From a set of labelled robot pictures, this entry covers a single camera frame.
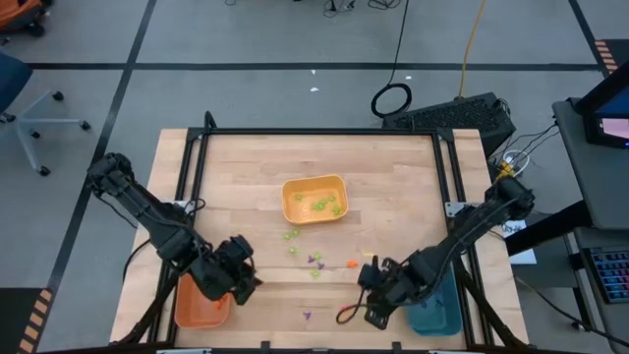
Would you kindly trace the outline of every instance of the office chair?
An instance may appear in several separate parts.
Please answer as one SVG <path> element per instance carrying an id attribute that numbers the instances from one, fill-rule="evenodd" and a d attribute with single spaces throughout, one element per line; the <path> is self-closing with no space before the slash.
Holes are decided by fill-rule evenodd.
<path id="1" fill-rule="evenodd" d="M 88 122 L 79 119 L 26 118 L 39 102 L 50 95 L 54 100 L 62 101 L 64 96 L 59 91 L 46 92 L 19 115 L 9 114 L 6 110 L 27 85 L 31 74 L 32 69 L 27 64 L 0 52 L 0 126 L 4 125 L 3 128 L 15 130 L 32 169 L 42 176 L 47 176 L 50 170 L 39 163 L 35 154 L 32 139 L 39 139 L 40 134 L 33 126 L 37 124 L 78 124 L 84 131 L 89 130 L 91 126 Z"/>
<path id="2" fill-rule="evenodd" d="M 43 36 L 39 19 L 54 0 L 0 0 L 0 30 L 24 29 L 35 37 Z"/>

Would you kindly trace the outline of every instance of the chair base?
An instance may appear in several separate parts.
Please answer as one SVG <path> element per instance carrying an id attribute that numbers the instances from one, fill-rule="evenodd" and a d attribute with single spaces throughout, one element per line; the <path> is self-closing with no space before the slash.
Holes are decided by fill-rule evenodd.
<path id="1" fill-rule="evenodd" d="M 32 139 L 40 139 L 41 135 L 33 128 L 35 125 L 40 124 L 50 124 L 50 125 L 74 125 L 78 124 L 82 130 L 88 131 L 91 129 L 91 126 L 88 122 L 80 119 L 57 119 L 57 118 L 25 118 L 28 116 L 29 112 L 32 111 L 38 103 L 40 103 L 43 99 L 52 96 L 54 100 L 61 101 L 64 99 L 63 93 L 57 91 L 52 92 L 48 91 L 43 94 L 39 99 L 33 102 L 27 109 L 25 109 L 22 114 L 18 116 L 14 116 L 8 114 L 6 112 L 2 113 L 2 117 L 7 123 L 14 122 L 15 130 L 18 135 L 18 139 L 20 140 L 20 144 L 24 149 L 25 154 L 27 155 L 27 159 L 29 160 L 30 167 L 37 172 L 41 176 L 47 176 L 50 174 L 50 169 L 46 166 L 43 166 L 39 159 L 37 158 L 37 154 L 35 153 L 34 144 L 32 143 Z"/>

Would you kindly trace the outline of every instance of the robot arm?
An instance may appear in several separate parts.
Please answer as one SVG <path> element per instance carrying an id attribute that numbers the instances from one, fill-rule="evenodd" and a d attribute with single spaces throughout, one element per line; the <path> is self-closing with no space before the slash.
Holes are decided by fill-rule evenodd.
<path id="1" fill-rule="evenodd" d="M 226 293 L 234 295 L 238 305 L 247 302 L 261 281 L 245 263 L 254 250 L 243 236 L 230 237 L 216 250 L 192 227 L 185 210 L 162 203 L 139 185 L 131 162 L 120 153 L 107 153 L 87 171 L 93 193 L 100 198 L 115 198 L 148 231 L 157 255 L 183 274 L 189 273 L 200 292 L 212 301 Z"/>
<path id="2" fill-rule="evenodd" d="M 426 299 L 439 285 L 450 262 L 489 230 L 507 220 L 522 219 L 533 209 L 534 196 L 517 180 L 505 177 L 491 186 L 485 202 L 466 206 L 448 225 L 438 245 L 415 251 L 401 264 L 390 258 L 378 267 L 377 257 L 363 265 L 359 285 L 369 291 L 365 320 L 386 329 L 389 316 L 402 305 Z"/>

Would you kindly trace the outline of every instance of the computer monitor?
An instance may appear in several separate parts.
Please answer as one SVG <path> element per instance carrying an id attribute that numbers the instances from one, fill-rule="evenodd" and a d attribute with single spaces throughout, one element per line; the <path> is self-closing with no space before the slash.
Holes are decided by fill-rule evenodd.
<path id="1" fill-rule="evenodd" d="M 629 148 L 629 63 L 576 102 L 591 144 Z"/>

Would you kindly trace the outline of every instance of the green food piece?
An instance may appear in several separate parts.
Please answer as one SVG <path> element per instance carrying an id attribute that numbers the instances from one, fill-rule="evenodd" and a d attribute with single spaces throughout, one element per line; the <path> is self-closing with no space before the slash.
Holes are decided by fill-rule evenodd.
<path id="1" fill-rule="evenodd" d="M 311 206 L 311 208 L 312 208 L 313 210 L 321 211 L 321 210 L 325 209 L 325 204 L 322 204 L 322 203 L 315 203 L 315 204 L 313 204 L 313 205 Z"/>

